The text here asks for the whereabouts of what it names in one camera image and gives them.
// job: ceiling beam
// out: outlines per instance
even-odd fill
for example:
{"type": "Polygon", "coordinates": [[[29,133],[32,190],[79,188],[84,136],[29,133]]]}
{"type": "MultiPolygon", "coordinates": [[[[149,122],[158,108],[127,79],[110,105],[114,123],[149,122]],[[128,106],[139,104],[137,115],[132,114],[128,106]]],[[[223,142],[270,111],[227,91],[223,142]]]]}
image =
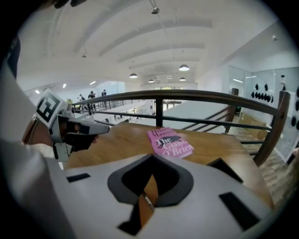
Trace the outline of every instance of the ceiling beam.
{"type": "Polygon", "coordinates": [[[198,63],[199,58],[198,57],[188,57],[188,58],[176,58],[174,61],[170,61],[170,60],[153,61],[153,62],[132,65],[132,66],[129,66],[129,68],[137,69],[137,68],[141,68],[141,67],[149,66],[149,65],[156,65],[156,64],[162,64],[162,63],[173,63],[173,62],[184,62],[184,63],[185,62],[195,62],[195,63],[198,63]]]}
{"type": "Polygon", "coordinates": [[[146,55],[149,53],[159,52],[162,50],[173,50],[173,49],[205,49],[205,45],[204,45],[204,43],[185,43],[185,44],[180,44],[180,45],[172,44],[171,47],[168,44],[156,46],[154,48],[147,47],[140,51],[134,52],[130,55],[126,55],[126,56],[120,58],[117,61],[117,63],[122,63],[124,61],[131,60],[135,57],[139,57],[139,56],[146,55]]]}
{"type": "Polygon", "coordinates": [[[111,44],[107,45],[99,52],[99,56],[103,56],[107,52],[116,48],[117,46],[143,34],[147,34],[153,31],[158,31],[165,28],[178,28],[178,27],[197,27],[197,28],[212,28],[212,21],[207,19],[180,19],[177,21],[167,20],[160,22],[155,22],[150,25],[139,28],[138,31],[131,31],[127,34],[121,36],[118,39],[115,39],[111,44]]]}
{"type": "Polygon", "coordinates": [[[110,11],[99,13],[99,16],[96,18],[96,20],[84,31],[82,37],[78,40],[74,48],[74,52],[79,52],[85,42],[110,18],[120,13],[122,10],[141,1],[143,0],[117,1],[113,6],[109,8],[110,11]]]}

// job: book cover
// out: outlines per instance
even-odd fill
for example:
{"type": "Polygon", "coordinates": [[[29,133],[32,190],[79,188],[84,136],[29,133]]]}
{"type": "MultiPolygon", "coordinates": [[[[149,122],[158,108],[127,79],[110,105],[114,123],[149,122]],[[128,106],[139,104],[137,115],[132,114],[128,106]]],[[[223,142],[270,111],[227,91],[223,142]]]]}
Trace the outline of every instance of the book cover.
{"type": "Polygon", "coordinates": [[[184,158],[192,154],[194,148],[169,127],[148,131],[154,151],[159,155],[184,158]]]}

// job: black circular decoration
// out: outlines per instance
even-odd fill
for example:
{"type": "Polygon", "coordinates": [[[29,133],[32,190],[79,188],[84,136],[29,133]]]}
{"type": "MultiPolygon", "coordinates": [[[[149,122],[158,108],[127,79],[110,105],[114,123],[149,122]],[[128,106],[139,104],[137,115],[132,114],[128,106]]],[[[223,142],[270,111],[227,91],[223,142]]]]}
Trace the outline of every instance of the black circular decoration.
{"type": "Polygon", "coordinates": [[[292,125],[292,126],[295,126],[295,125],[296,125],[296,117],[295,117],[295,116],[292,117],[291,125],[292,125]]]}
{"type": "Polygon", "coordinates": [[[295,109],[296,109],[296,111],[299,110],[299,99],[296,100],[295,109]]]}

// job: wooden table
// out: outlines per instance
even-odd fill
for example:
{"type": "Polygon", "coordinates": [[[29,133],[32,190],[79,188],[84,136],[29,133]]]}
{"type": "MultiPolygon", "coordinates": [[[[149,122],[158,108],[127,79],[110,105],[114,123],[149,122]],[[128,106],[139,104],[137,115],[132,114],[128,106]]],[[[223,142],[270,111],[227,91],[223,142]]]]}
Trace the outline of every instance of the wooden table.
{"type": "MultiPolygon", "coordinates": [[[[72,153],[67,167],[92,166],[139,154],[152,154],[154,150],[147,131],[156,128],[160,127],[122,122],[113,126],[109,133],[99,135],[97,142],[88,150],[72,153]]],[[[260,199],[274,208],[271,195],[258,167],[233,135],[175,131],[194,147],[193,154],[187,156],[186,160],[208,164],[219,157],[222,158],[243,179],[244,186],[250,188],[260,199]]],[[[144,191],[154,203],[157,198],[157,185],[153,177],[144,191]]],[[[144,198],[140,198],[140,204],[146,205],[144,198]]],[[[151,214],[148,208],[144,211],[144,214],[151,214]]]]}

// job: railing post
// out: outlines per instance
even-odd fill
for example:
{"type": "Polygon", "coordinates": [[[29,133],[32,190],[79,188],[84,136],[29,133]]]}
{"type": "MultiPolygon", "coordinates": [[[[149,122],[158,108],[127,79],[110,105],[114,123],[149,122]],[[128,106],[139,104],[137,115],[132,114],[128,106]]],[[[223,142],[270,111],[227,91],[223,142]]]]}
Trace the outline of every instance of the railing post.
{"type": "Polygon", "coordinates": [[[156,126],[163,127],[163,99],[156,99],[156,126]]]}
{"type": "Polygon", "coordinates": [[[88,109],[88,114],[91,115],[92,113],[90,112],[90,105],[87,104],[87,109],[88,109]]]}
{"type": "Polygon", "coordinates": [[[257,166],[262,165],[269,155],[271,154],[272,150],[276,146],[277,141],[279,140],[280,134],[284,129],[285,120],[288,114],[290,104],[290,94],[286,91],[281,91],[279,93],[279,102],[278,102],[278,116],[273,116],[271,122],[271,131],[267,133],[265,138],[265,142],[262,144],[260,149],[258,150],[257,155],[253,158],[254,162],[257,166]]]}
{"type": "MultiPolygon", "coordinates": [[[[236,88],[233,88],[232,89],[232,95],[236,95],[238,96],[239,95],[239,89],[236,89],[236,88]]],[[[234,120],[234,116],[235,116],[235,110],[237,109],[236,106],[233,106],[231,105],[228,109],[228,113],[229,115],[226,117],[225,121],[228,121],[228,122],[233,122],[234,120]]],[[[225,127],[225,132],[228,133],[230,130],[230,126],[226,126],[225,127]]]]}

